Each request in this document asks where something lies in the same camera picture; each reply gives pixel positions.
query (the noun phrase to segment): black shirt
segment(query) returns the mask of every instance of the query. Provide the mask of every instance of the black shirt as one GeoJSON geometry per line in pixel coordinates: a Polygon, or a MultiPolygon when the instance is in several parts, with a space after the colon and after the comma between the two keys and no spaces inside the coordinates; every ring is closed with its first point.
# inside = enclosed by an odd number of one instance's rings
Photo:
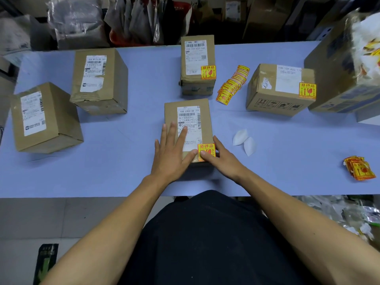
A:
{"type": "Polygon", "coordinates": [[[257,207],[210,190],[148,222],[119,284],[319,283],[257,207]]]}

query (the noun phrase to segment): tile floor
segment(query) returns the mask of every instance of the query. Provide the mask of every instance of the tile floor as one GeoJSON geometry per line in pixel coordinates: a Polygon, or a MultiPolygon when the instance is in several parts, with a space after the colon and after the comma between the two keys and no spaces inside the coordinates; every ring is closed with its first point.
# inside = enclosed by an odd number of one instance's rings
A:
{"type": "MultiPolygon", "coordinates": [[[[37,253],[58,243],[58,259],[124,198],[0,199],[0,284],[32,285],[37,253]]],[[[147,222],[173,197],[160,197],[147,222]]]]}

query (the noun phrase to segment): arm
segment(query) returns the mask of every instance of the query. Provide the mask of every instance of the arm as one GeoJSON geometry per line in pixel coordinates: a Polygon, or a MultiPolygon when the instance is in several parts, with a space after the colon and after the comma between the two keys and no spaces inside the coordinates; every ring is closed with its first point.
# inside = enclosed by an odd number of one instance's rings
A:
{"type": "Polygon", "coordinates": [[[323,284],[380,284],[380,253],[333,220],[286,194],[243,166],[214,136],[220,157],[201,152],[241,185],[323,284]]]}
{"type": "Polygon", "coordinates": [[[42,285],[116,284],[132,254],[144,223],[166,186],[187,169],[197,150],[182,160],[187,134],[184,127],[177,143],[176,124],[167,133],[162,126],[161,143],[155,141],[151,174],[109,214],[75,244],[50,270],[42,285]]]}

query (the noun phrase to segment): blue table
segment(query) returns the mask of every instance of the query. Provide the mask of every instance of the blue table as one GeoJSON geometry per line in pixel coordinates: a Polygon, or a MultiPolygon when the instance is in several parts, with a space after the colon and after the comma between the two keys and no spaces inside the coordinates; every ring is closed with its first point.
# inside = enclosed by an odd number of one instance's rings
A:
{"type": "MultiPolygon", "coordinates": [[[[247,85],[228,106],[216,91],[238,65],[259,63],[302,67],[318,42],[216,46],[217,81],[209,98],[213,133],[248,168],[291,195],[380,193],[380,127],[358,124],[354,115],[303,110],[293,118],[247,112],[247,85]],[[257,142],[250,157],[232,146],[237,130],[247,128],[257,142]],[[379,178],[355,181],[342,165],[350,155],[363,156],[379,178]]],[[[93,117],[78,109],[84,143],[50,155],[19,153],[12,119],[0,146],[0,198],[128,196],[150,173],[154,139],[164,122],[164,103],[182,100],[179,46],[121,48],[129,68],[126,115],[93,117]]],[[[22,62],[15,93],[44,82],[71,91],[74,52],[30,53],[22,62]]],[[[246,196],[243,188],[213,168],[187,172],[163,195],[195,195],[208,189],[246,196]]]]}

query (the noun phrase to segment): yellow and red sticker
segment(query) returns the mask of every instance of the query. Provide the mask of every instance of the yellow and red sticker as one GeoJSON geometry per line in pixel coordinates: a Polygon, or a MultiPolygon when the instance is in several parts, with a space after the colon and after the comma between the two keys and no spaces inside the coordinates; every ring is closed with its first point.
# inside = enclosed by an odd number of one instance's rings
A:
{"type": "Polygon", "coordinates": [[[344,159],[343,164],[347,170],[358,181],[376,178],[376,175],[371,171],[368,162],[364,161],[363,157],[350,156],[344,159]]]}
{"type": "Polygon", "coordinates": [[[216,157],[215,153],[215,144],[198,144],[198,160],[199,162],[204,162],[204,160],[201,158],[201,151],[206,151],[207,153],[210,153],[212,156],[216,157]]]}
{"type": "Polygon", "coordinates": [[[302,98],[316,98],[316,84],[299,83],[299,96],[302,98]]]}
{"type": "Polygon", "coordinates": [[[219,89],[216,101],[228,105],[232,96],[234,96],[247,81],[248,74],[249,68],[239,65],[232,77],[223,83],[219,89]]]}
{"type": "Polygon", "coordinates": [[[201,80],[215,80],[216,66],[201,66],[201,80]]]}

